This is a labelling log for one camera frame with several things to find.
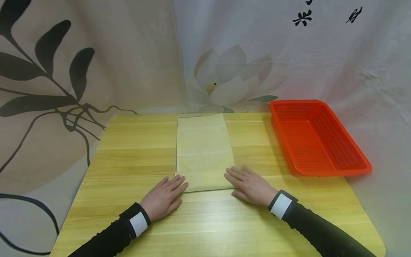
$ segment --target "red plastic basket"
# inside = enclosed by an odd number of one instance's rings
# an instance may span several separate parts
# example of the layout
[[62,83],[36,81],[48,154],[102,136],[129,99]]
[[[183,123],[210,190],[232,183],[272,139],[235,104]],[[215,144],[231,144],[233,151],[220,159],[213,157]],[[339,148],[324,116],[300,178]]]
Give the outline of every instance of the red plastic basket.
[[271,123],[293,176],[354,176],[371,164],[321,101],[273,101]]

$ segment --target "right hand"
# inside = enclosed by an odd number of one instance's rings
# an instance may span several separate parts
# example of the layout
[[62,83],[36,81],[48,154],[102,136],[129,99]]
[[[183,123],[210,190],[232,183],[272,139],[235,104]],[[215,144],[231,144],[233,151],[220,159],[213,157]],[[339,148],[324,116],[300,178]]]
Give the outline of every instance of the right hand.
[[236,187],[231,195],[244,201],[268,207],[278,193],[277,189],[245,165],[242,169],[227,168],[226,172],[224,177]]
[[180,175],[176,175],[171,180],[167,176],[141,200],[140,205],[151,222],[167,216],[182,203],[182,199],[178,196],[188,187],[188,182],[182,184],[184,180],[185,177]]

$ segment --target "lotus flower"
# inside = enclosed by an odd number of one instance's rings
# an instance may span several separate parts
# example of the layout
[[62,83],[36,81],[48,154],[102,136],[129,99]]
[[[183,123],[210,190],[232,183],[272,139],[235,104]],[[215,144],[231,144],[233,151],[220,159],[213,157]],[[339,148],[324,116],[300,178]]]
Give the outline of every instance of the lotus flower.
[[189,94],[189,111],[200,113],[264,111],[278,97],[268,93],[278,88],[287,76],[272,74],[271,55],[246,63],[239,45],[221,55],[206,51],[194,68]]

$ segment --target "wooden table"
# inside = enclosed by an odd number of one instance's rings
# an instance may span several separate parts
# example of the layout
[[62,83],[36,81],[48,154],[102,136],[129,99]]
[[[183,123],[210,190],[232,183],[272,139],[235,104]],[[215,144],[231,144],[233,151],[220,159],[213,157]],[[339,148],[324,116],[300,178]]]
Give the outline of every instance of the wooden table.
[[[139,202],[164,176],[173,176],[177,117],[196,115],[114,117],[50,256],[69,255]],[[375,255],[385,255],[383,242],[344,178],[295,178],[289,174],[269,113],[224,116],[236,166],[247,164]],[[120,256],[320,256],[267,208],[241,202],[231,191],[183,194],[177,211],[152,225]]]

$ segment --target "beige towel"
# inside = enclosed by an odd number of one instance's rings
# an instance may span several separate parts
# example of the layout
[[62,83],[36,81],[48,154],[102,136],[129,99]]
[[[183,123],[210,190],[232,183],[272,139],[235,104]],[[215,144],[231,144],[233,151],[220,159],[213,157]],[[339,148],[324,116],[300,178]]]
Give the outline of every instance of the beige towel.
[[234,166],[223,114],[178,118],[176,174],[186,177],[186,192],[233,188],[224,173]]

